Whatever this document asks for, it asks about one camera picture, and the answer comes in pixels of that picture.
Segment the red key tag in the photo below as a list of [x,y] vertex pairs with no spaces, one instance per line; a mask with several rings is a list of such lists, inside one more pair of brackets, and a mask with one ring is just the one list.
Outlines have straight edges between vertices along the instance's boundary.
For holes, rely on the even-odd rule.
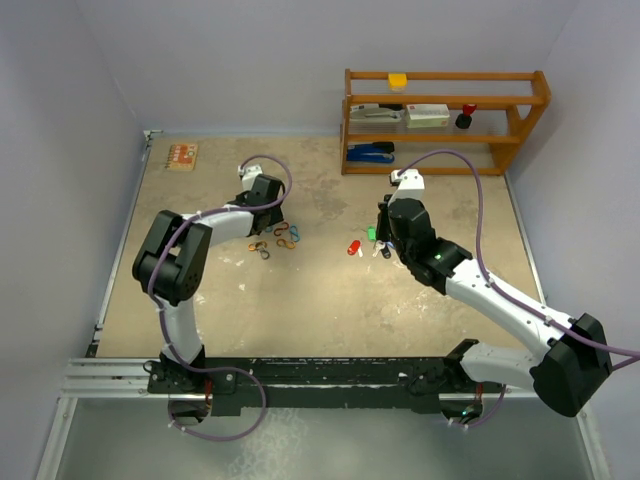
[[360,248],[361,248],[361,241],[354,240],[351,242],[351,244],[347,248],[347,254],[350,256],[356,255],[359,252]]

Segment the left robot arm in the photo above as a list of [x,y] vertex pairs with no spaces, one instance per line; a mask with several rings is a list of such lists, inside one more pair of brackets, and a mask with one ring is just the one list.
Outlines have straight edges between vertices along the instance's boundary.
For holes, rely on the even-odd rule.
[[161,358],[173,365],[171,381],[182,391],[198,390],[206,378],[193,297],[202,282],[209,250],[256,236],[278,223],[287,194],[280,182],[254,186],[222,207],[192,214],[162,210],[154,219],[134,260],[132,275],[154,303],[164,341]]

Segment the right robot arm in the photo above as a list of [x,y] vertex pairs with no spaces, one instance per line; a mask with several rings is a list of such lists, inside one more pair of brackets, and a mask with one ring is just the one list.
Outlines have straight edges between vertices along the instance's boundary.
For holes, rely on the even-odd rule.
[[477,382],[515,386],[576,416],[613,372],[601,322],[553,310],[491,275],[469,251],[437,236],[421,201],[386,195],[378,209],[377,238],[392,243],[416,281],[481,313],[523,346],[473,343],[445,366],[446,383],[456,391]]

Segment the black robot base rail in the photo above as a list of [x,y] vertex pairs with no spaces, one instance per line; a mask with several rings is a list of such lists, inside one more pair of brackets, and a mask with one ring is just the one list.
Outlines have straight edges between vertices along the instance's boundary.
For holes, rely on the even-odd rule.
[[245,408],[443,410],[443,395],[477,401],[498,393],[494,382],[472,381],[446,357],[204,358],[192,372],[161,356],[143,364],[148,392],[172,400],[201,396],[212,416],[238,416]]

